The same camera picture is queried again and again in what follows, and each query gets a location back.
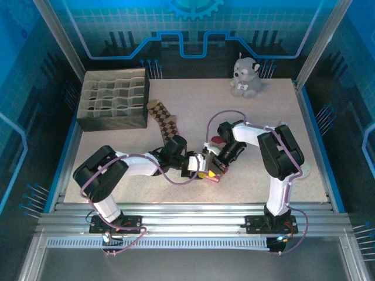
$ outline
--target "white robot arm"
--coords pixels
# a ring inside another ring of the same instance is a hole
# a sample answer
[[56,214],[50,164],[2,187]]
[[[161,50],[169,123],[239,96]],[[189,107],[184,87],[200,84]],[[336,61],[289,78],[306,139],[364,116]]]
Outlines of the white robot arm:
[[[291,131],[286,125],[271,128],[276,131],[287,146],[292,157],[299,165],[304,163],[304,156],[297,145]],[[289,211],[290,188],[292,177],[298,173],[291,160],[282,150],[275,136],[268,130],[238,121],[220,124],[217,132],[226,141],[226,146],[213,155],[208,165],[210,174],[222,173],[246,147],[246,143],[257,146],[261,150],[264,166],[271,176],[270,196],[266,209],[273,217],[279,217]]]
[[[143,157],[129,157],[113,163],[107,170],[99,174],[85,189],[84,193],[94,204],[97,211],[104,220],[109,223],[121,225],[122,212],[117,206],[112,191],[123,177],[134,175],[158,176],[160,171],[167,172],[169,168],[182,171],[183,177],[192,177],[193,172],[206,170],[206,161],[201,154],[187,152],[186,141],[181,136],[174,136],[161,150],[144,153]],[[110,146],[103,146],[80,167],[78,167],[73,178],[80,187],[94,176],[109,161],[120,156],[128,155],[114,151]]]

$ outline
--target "gray plush toy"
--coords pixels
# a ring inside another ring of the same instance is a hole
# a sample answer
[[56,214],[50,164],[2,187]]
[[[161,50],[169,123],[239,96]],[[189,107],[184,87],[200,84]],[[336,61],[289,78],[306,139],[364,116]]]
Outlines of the gray plush toy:
[[240,53],[240,58],[234,65],[233,79],[230,80],[233,96],[243,96],[244,98],[260,96],[260,92],[266,85],[260,81],[258,76],[259,67],[260,65],[251,57],[242,59]]

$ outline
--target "beige tabletop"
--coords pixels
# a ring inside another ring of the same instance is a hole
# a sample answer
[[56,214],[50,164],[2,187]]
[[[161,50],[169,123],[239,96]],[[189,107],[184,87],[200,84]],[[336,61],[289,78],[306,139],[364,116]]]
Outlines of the beige tabletop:
[[[253,99],[230,95],[229,79],[151,80],[149,99],[161,100],[171,114],[177,116],[181,136],[188,150],[200,152],[209,119],[225,109],[243,111],[248,122],[277,126],[286,122],[305,159],[311,174],[296,181],[291,201],[327,201],[321,176],[312,152],[301,110],[290,79],[267,79],[267,90]],[[239,114],[218,116],[211,125],[210,137],[216,135],[219,123],[235,122]],[[80,141],[73,171],[103,145],[124,153],[145,153],[163,145],[159,126],[148,117],[146,129],[84,132]],[[186,181],[180,171],[170,170],[174,181]],[[113,191],[118,203],[257,203],[268,199],[270,177],[263,166],[259,148],[248,145],[219,183],[195,180],[185,186],[174,186],[162,176],[133,176],[120,180]],[[79,186],[71,178],[66,190],[66,203],[85,203],[79,196]]]

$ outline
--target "red object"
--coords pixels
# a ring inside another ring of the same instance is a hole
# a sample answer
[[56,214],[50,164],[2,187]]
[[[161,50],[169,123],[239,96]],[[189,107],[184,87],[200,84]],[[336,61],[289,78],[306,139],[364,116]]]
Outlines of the red object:
[[225,142],[225,140],[221,136],[214,136],[211,138],[211,141],[218,144]]

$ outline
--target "sock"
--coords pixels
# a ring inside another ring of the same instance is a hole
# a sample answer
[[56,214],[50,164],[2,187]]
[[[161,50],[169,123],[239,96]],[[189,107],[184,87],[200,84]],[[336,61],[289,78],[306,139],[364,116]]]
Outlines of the sock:
[[171,115],[161,101],[149,101],[147,104],[147,110],[153,119],[159,124],[164,145],[175,135],[180,135],[177,128],[176,115]]

